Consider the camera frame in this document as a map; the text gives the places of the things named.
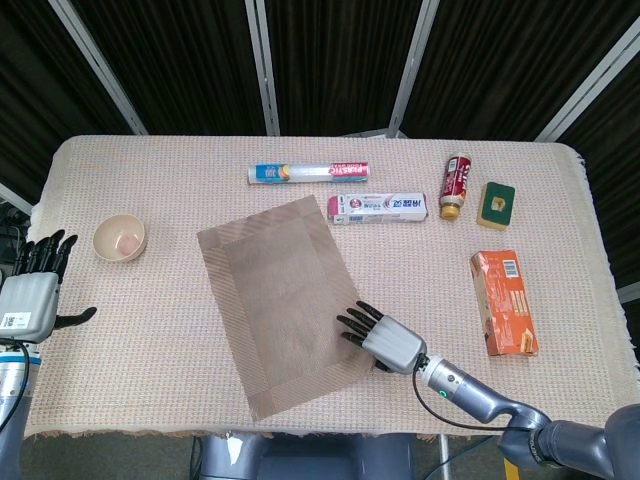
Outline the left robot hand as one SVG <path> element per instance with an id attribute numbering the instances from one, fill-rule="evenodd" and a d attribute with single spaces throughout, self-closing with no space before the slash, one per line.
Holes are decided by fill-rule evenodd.
<path id="1" fill-rule="evenodd" d="M 72 248 L 78 237 L 64 230 L 18 250 L 11 275 L 1 289 L 1 342 L 40 344 L 53 331 L 88 322 L 96 313 L 89 307 L 78 315 L 58 313 L 60 288 Z"/>

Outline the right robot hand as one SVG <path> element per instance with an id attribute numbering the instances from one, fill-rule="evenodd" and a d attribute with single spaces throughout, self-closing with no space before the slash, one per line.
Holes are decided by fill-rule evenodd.
<path id="1" fill-rule="evenodd" d="M 426 342 L 418 334 L 362 300 L 336 320 L 347 328 L 341 337 L 368 352 L 385 372 L 410 375 L 427 361 Z"/>

